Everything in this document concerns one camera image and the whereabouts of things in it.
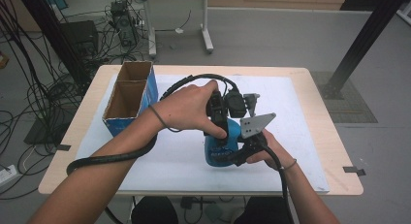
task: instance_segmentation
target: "black pants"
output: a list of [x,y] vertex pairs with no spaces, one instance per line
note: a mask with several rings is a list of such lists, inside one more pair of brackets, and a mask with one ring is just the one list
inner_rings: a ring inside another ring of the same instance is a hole
[[[178,224],[177,214],[167,197],[143,197],[133,209],[133,224]],[[251,197],[235,224],[289,224],[287,209],[280,197]]]

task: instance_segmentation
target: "tape piece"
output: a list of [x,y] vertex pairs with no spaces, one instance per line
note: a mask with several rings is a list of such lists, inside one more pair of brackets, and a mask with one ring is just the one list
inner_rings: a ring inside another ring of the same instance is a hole
[[67,144],[60,144],[57,146],[57,150],[69,151],[70,147],[72,146]]
[[358,169],[356,166],[342,167],[345,173],[355,173],[357,176],[366,176],[364,169]]

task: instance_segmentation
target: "blue box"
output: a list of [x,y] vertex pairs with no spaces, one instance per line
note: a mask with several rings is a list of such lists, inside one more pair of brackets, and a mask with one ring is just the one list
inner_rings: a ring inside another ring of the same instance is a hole
[[157,101],[157,82],[152,62],[124,62],[104,111],[103,122],[116,136],[148,105]]

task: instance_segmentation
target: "person's right arm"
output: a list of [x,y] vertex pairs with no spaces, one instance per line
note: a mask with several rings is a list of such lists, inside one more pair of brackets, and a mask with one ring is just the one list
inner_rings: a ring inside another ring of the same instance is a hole
[[[263,134],[267,139],[269,147],[278,156],[281,165],[284,168],[293,165],[294,158],[275,139],[274,135],[267,130],[264,130]],[[272,158],[265,151],[249,157],[247,163],[256,163],[262,160],[265,160],[267,165],[276,169]],[[285,170],[284,175],[301,224],[339,223],[335,215],[311,187],[311,184],[308,182],[298,163]]]

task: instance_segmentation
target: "wooden desk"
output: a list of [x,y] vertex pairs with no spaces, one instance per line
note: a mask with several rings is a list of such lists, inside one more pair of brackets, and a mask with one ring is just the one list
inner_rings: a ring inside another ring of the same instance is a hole
[[[62,144],[70,145],[69,151],[58,150],[43,178],[39,191],[51,193],[66,177],[66,167],[74,161],[81,140],[87,132],[97,107],[106,92],[111,77],[118,73],[120,65],[102,66],[91,83]],[[342,167],[352,166],[344,145],[339,138],[327,109],[309,72],[303,68],[275,67],[222,67],[222,66],[162,66],[155,65],[156,75],[197,75],[204,72],[222,76],[271,76],[292,80],[300,100],[302,112],[312,140],[323,165],[330,192],[327,195],[361,195],[363,187],[356,174],[344,173]]]
[[[145,11],[145,21],[147,24],[148,31],[148,54],[150,57],[154,58],[157,55],[156,41],[155,41],[155,29],[151,24],[151,14],[149,0],[141,0]],[[203,0],[203,23],[201,24],[201,29],[203,33],[203,38],[205,40],[205,48],[209,53],[212,53],[214,47],[211,42],[211,38],[208,33],[208,14],[207,14],[208,1]]]

